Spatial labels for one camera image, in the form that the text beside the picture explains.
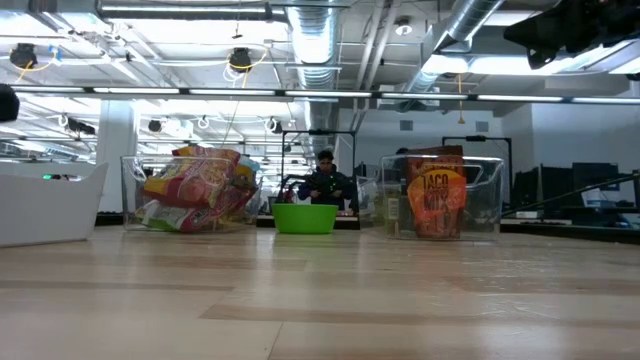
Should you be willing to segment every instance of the man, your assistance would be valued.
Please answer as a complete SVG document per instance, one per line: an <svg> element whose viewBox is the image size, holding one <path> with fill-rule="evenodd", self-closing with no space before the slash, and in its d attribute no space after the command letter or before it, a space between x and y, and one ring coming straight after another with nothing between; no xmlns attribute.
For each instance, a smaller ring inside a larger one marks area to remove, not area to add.
<svg viewBox="0 0 640 360"><path fill-rule="evenodd" d="M318 162L316 171L300 186L298 198L306 200L311 197L312 204L335 205L344 210L344 201L350 200L353 194L351 180L337 171L331 151L321 151Z"/></svg>

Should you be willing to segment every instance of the fluorescent light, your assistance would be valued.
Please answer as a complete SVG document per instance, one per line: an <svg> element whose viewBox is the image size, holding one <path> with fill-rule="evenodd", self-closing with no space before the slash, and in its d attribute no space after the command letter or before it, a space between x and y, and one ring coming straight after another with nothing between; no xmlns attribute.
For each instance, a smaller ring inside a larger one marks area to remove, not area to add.
<svg viewBox="0 0 640 360"><path fill-rule="evenodd" d="M371 97L372 93L367 91L312 91L312 90L289 90L285 91L286 96L319 96L319 97Z"/></svg>
<svg viewBox="0 0 640 360"><path fill-rule="evenodd" d="M551 75L571 65L573 59L553 61L541 69L531 70L525 56L480 56L469 64L469 72L486 75Z"/></svg>
<svg viewBox="0 0 640 360"><path fill-rule="evenodd" d="M382 93L385 99L410 99L410 100L467 100L468 95L457 94L414 94L414 93Z"/></svg>
<svg viewBox="0 0 640 360"><path fill-rule="evenodd" d="M611 70L610 74L637 74L640 72L640 57Z"/></svg>
<svg viewBox="0 0 640 360"><path fill-rule="evenodd" d="M276 94L273 90L241 90L241 89L191 89L189 92L193 95L251 95L251 96L273 96Z"/></svg>
<svg viewBox="0 0 640 360"><path fill-rule="evenodd" d="M94 88L97 93L111 94L179 94L180 90L173 88Z"/></svg>
<svg viewBox="0 0 640 360"><path fill-rule="evenodd" d="M228 12L255 13L264 12L260 8L223 7L223 6L103 6L102 11L152 11L152 12Z"/></svg>
<svg viewBox="0 0 640 360"><path fill-rule="evenodd" d="M464 74L468 71L467 60L455 56L432 55L422 66L422 72L432 74Z"/></svg>
<svg viewBox="0 0 640 360"><path fill-rule="evenodd" d="M576 104L618 104L618 105L640 105L640 98L598 98L598 97L577 97L573 98Z"/></svg>
<svg viewBox="0 0 640 360"><path fill-rule="evenodd" d="M478 100L560 102L562 101L562 97L560 96L478 95Z"/></svg>
<svg viewBox="0 0 640 360"><path fill-rule="evenodd" d="M81 87L70 86L12 86L16 92L84 92Z"/></svg>

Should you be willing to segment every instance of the green bowl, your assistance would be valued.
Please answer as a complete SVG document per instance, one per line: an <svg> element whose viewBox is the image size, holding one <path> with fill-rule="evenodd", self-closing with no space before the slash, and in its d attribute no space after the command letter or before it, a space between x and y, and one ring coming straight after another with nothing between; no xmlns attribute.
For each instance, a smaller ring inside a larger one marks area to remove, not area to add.
<svg viewBox="0 0 640 360"><path fill-rule="evenodd" d="M330 234L336 215L334 205L273 204L273 219L283 234Z"/></svg>

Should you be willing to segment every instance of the clear plastic bin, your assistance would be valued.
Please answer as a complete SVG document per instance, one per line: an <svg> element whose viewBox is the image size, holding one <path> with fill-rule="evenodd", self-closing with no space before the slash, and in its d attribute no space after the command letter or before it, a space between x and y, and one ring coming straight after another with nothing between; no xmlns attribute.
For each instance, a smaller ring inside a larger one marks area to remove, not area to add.
<svg viewBox="0 0 640 360"><path fill-rule="evenodd" d="M487 240L499 231L502 159L397 155L380 164L374 223L387 237Z"/></svg>
<svg viewBox="0 0 640 360"><path fill-rule="evenodd" d="M227 159L125 156L122 205L127 230L219 232L255 225L262 178ZM172 181L182 174L181 181Z"/></svg>

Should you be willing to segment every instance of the ceiling duct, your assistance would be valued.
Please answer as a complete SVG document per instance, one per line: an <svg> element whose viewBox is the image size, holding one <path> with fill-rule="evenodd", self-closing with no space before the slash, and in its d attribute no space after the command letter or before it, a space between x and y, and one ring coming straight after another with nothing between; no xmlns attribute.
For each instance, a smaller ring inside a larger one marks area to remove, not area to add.
<svg viewBox="0 0 640 360"><path fill-rule="evenodd" d="M457 0L451 16L431 26L425 36L423 58L425 63L402 91L425 93L435 84L440 73L429 71L427 62L436 52L465 52L471 50L471 39L489 19L504 0ZM398 111L406 112L415 108L415 101L398 104Z"/></svg>
<svg viewBox="0 0 640 360"><path fill-rule="evenodd" d="M336 38L338 10L319 7L287 8L291 24L291 37L296 62L318 65L316 68L298 69L298 81L305 90L331 90L335 88ZM304 105L307 129L329 129L337 126L338 103L307 101ZM314 153L323 150L311 143Z"/></svg>

